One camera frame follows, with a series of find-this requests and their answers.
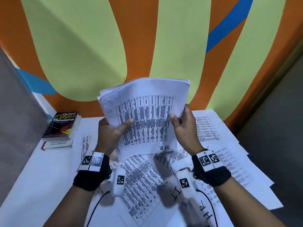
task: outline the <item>yellow triangle on book cover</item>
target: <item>yellow triangle on book cover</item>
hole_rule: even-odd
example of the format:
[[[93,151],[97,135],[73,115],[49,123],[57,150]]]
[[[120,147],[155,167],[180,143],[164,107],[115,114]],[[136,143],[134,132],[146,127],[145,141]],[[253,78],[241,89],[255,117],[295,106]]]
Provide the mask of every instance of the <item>yellow triangle on book cover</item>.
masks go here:
[[[70,132],[71,132],[71,128],[70,129],[67,129],[66,131],[63,131],[62,133],[65,133],[65,134],[70,134]]]

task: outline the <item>fingernail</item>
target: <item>fingernail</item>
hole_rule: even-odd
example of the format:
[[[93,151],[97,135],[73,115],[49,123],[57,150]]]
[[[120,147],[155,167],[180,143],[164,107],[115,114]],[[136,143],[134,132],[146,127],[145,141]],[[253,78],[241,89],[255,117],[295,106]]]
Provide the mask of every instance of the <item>fingernail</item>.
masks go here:
[[[131,119],[129,119],[129,120],[128,120],[128,122],[130,122],[130,123],[134,123],[134,119],[133,119],[133,118],[131,118]]]

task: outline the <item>wire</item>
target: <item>wire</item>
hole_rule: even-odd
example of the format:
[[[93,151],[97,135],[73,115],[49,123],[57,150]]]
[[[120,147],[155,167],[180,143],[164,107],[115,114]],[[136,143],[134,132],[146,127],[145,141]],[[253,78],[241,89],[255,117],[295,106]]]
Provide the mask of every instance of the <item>wire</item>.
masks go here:
[[[94,211],[95,211],[95,209],[97,208],[97,206],[98,206],[98,204],[99,204],[99,202],[101,201],[101,199],[106,195],[106,194],[108,194],[110,191],[107,191],[107,192],[105,192],[105,194],[103,194],[101,197],[100,197],[100,199],[99,199],[99,201],[97,202],[97,204],[96,204],[96,206],[95,206],[95,208],[94,208],[94,210],[93,210],[93,212],[92,212],[92,214],[91,214],[91,217],[89,218],[89,221],[88,221],[88,223],[87,223],[87,225],[86,225],[86,227],[88,227],[88,225],[89,225],[89,222],[91,221],[91,219],[92,219],[92,217],[93,217],[93,214],[94,214]]]
[[[207,196],[204,192],[202,192],[201,190],[199,190],[199,189],[196,189],[196,191],[197,191],[197,192],[200,192],[200,193],[202,193],[202,194],[205,195],[205,197],[207,198],[207,200],[210,202],[212,211],[214,212],[214,207],[212,206],[212,203],[211,203],[210,199],[208,198],[208,196]],[[217,225],[217,227],[218,227],[218,222],[217,222],[217,218],[216,218],[215,212],[214,212],[214,220],[216,221],[216,225]]]

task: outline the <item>black wristband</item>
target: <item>black wristband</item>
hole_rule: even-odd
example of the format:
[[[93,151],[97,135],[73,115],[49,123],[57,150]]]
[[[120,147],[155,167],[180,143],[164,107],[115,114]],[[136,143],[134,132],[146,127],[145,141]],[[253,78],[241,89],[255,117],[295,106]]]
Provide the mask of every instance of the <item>black wristband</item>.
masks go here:
[[[196,155],[193,155],[191,159],[194,164],[194,177],[210,184],[212,187],[224,184],[232,176],[230,171],[224,166],[205,172]]]
[[[99,172],[80,170],[74,178],[73,185],[86,191],[95,191],[101,182],[110,178],[111,173],[109,157],[104,155]]]

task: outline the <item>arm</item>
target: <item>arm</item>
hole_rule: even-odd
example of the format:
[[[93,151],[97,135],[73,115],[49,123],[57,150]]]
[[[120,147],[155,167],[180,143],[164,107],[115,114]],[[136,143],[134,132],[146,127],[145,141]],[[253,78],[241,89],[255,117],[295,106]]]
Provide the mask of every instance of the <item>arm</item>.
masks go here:
[[[204,150],[197,135],[195,117],[188,105],[185,105],[180,120],[173,114],[170,120],[178,142],[191,156]],[[284,226],[233,177],[214,187],[214,191],[234,226]]]
[[[98,142],[95,151],[107,156],[117,147],[119,139],[134,119],[125,121],[117,128],[111,127],[105,119],[99,121]],[[43,227],[83,227],[94,191],[72,186]]]

